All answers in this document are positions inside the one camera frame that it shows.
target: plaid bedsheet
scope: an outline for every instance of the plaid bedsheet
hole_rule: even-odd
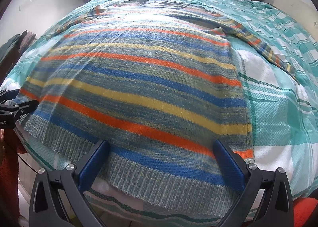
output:
[[[49,29],[33,47],[29,48],[29,53],[32,53],[41,43],[61,39],[76,26],[76,23],[64,29],[61,26],[65,26],[67,21],[76,20],[86,14],[92,7],[96,5],[105,7],[123,1],[127,0],[94,0],[76,9]],[[291,68],[295,69],[292,76],[296,81],[245,42],[227,36],[233,48],[233,58],[251,112],[255,162],[260,168],[268,170],[274,170],[278,166],[284,167],[290,180],[293,197],[309,194],[318,185],[317,42],[292,18],[260,2],[248,0],[170,1],[199,5],[232,18],[254,36],[266,42],[274,54],[278,55],[283,65],[287,67],[291,65]],[[22,64],[23,61],[16,65],[7,82],[15,81],[15,74],[21,70]],[[20,78],[19,81],[22,84],[25,79]],[[29,146],[29,151],[32,153],[30,149],[35,147],[37,146]],[[209,226],[217,221],[217,217],[212,215],[182,214],[153,207],[147,203],[144,203],[143,210],[137,210],[122,204],[114,197],[94,191],[90,194],[90,200],[107,210],[145,223],[151,222],[152,219],[160,219],[161,223],[172,225]]]

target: tile floor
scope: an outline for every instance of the tile floor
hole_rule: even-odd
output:
[[[40,168],[39,164],[29,155],[20,154],[20,156],[36,171]],[[34,179],[36,173],[32,171],[25,163],[19,158],[19,204],[20,204],[20,214],[29,219],[29,203],[30,203],[30,194],[32,192]],[[74,217],[74,212],[66,198],[64,191],[60,192],[60,196],[64,207],[70,218]],[[107,224],[107,227],[146,227],[142,223],[131,222],[115,215],[112,215],[108,212],[102,212],[100,214],[101,220]]]

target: screw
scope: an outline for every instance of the screw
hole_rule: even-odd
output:
[[[279,171],[280,173],[282,173],[282,174],[285,173],[285,170],[284,170],[282,167],[279,167],[279,168],[278,168],[278,171]]]
[[[39,168],[39,170],[38,170],[38,173],[39,174],[43,174],[45,172],[45,169],[44,168]]]
[[[249,167],[251,170],[256,170],[256,169],[257,169],[257,166],[256,166],[256,164],[254,164],[254,163],[250,163],[250,164],[248,165],[248,167]]]
[[[69,164],[69,165],[66,166],[67,170],[73,170],[74,168],[75,168],[74,164]]]

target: yellow stripe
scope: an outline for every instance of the yellow stripe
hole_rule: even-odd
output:
[[[28,77],[27,81],[29,83],[32,83],[41,87],[48,86],[51,84],[72,85],[75,88],[82,89],[87,92],[94,93],[109,99],[136,104],[136,105],[144,106],[151,109],[156,109],[168,114],[178,116],[180,118],[183,118],[185,120],[198,124],[202,127],[205,127],[219,135],[226,135],[226,134],[246,135],[247,132],[250,132],[252,130],[251,124],[246,124],[246,125],[245,124],[229,124],[229,125],[217,124],[214,121],[211,121],[201,115],[198,115],[191,111],[185,110],[183,108],[180,108],[175,105],[171,105],[171,104],[168,104],[153,98],[104,89],[102,87],[90,85],[90,84],[77,81],[74,79],[54,78],[47,82],[43,82],[43,81],[39,81],[39,80]]]
[[[194,59],[196,61],[199,61],[201,63],[205,64],[216,64],[220,67],[223,67],[225,69],[235,69],[235,66],[232,64],[227,64],[227,63],[221,63],[217,61],[214,58],[211,57],[200,57],[196,56],[190,53],[186,52],[181,52],[175,49],[170,49],[170,48],[165,48],[161,46],[147,46],[147,45],[141,45],[141,44],[129,44],[129,43],[90,43],[87,45],[71,45],[71,46],[64,46],[56,49],[50,50],[50,52],[57,52],[61,50],[68,50],[68,49],[84,49],[84,48],[96,48],[96,47],[117,47],[117,48],[135,48],[135,49],[146,49],[146,50],[155,50],[155,51],[163,51],[163,52],[168,52],[168,53],[173,53],[185,58],[190,58]]]

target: black cable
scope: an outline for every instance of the black cable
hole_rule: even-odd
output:
[[[4,142],[7,144],[7,146],[13,151],[15,152],[18,157],[31,169],[33,170],[35,173],[38,173],[35,169],[33,169],[25,160],[22,159],[22,157],[4,140]]]

